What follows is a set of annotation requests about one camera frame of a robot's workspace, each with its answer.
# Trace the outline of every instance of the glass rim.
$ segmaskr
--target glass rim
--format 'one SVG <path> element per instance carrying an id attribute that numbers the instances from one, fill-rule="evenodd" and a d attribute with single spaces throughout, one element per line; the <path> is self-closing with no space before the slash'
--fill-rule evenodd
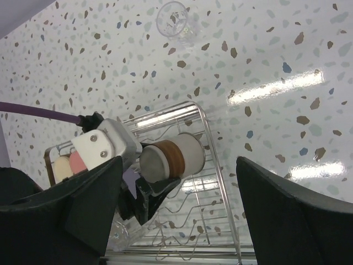
<path id="1" fill-rule="evenodd" d="M 159 28 L 159 26 L 158 26 L 158 17 L 159 17 L 159 14 L 161 13 L 161 11 L 163 10 L 163 8 L 165 8 L 166 6 L 168 6 L 168 5 L 170 5 L 170 4 L 173 4 L 173 3 L 179 4 L 180 6 L 182 6 L 182 7 L 185 9 L 185 11 L 186 11 L 186 13 L 185 13 L 185 14 L 186 14 L 186 20 L 185 20 L 185 23 L 184 23 L 183 28 L 180 29 L 177 33 L 175 33 L 174 35 L 167 35 L 167 34 L 163 33 L 163 32 L 161 31 L 161 29 Z M 158 29 L 159 33 L 161 33 L 161 34 L 162 34 L 163 36 L 165 36 L 165 37 L 169 37 L 169 38 L 175 37 L 175 36 L 179 35 L 179 34 L 184 30 L 184 28 L 185 28 L 185 26 L 186 26 L 186 24 L 187 24 L 187 22 L 188 22 L 188 19 L 189 19 L 189 15 L 188 15 L 188 11 L 186 10 L 186 7 L 185 7 L 182 3 L 178 2 L 178 1 L 170 1 L 170 2 L 168 2 L 168 3 L 166 3 L 166 4 L 164 4 L 164 5 L 160 8 L 160 10 L 158 11 L 157 19 L 156 19 L 157 29 Z"/>

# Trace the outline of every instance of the blue speckle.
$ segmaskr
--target blue speckle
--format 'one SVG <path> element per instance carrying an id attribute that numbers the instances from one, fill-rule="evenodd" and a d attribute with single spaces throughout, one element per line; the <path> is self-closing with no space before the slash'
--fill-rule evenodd
<path id="1" fill-rule="evenodd" d="M 248 133 L 247 133 L 247 138 L 251 138 L 251 137 L 253 137 L 254 136 L 254 132 L 253 131 L 248 131 Z"/>
<path id="2" fill-rule="evenodd" d="M 305 156 L 307 153 L 308 153 L 308 149 L 305 148 L 305 147 L 304 147 L 302 150 L 299 151 L 299 154 L 300 154 L 301 156 Z"/>
<path id="3" fill-rule="evenodd" d="M 284 73 L 292 72 L 292 68 L 286 62 L 283 63 L 283 67 L 282 68 L 283 68 Z"/>

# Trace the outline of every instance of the pink object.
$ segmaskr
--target pink object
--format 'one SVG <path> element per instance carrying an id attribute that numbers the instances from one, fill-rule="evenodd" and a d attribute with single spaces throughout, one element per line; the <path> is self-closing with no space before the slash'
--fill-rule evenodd
<path id="1" fill-rule="evenodd" d="M 70 155 L 70 168 L 74 174 L 77 174 L 81 171 L 87 169 L 86 165 L 83 163 L 79 153 L 75 151 Z"/>

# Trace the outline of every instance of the cup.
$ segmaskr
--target cup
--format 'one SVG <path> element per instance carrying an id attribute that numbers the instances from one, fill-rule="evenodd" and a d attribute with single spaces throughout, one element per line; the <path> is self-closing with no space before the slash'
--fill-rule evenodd
<path id="1" fill-rule="evenodd" d="M 177 1 L 166 3 L 160 8 L 156 23 L 158 31 L 163 36 L 182 44 L 192 46 L 199 34 L 185 6 Z"/>
<path id="2" fill-rule="evenodd" d="M 204 147 L 188 132 L 148 145 L 140 156 L 141 175 L 150 183 L 185 178 L 199 173 L 204 165 Z"/>

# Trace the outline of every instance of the white cup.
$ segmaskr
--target white cup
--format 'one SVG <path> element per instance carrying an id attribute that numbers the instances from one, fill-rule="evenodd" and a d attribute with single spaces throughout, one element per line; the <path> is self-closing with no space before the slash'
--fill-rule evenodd
<path id="1" fill-rule="evenodd" d="M 204 165 L 204 147 L 188 132 L 148 145 L 140 156 L 141 175 L 150 183 L 185 178 L 199 173 Z"/>

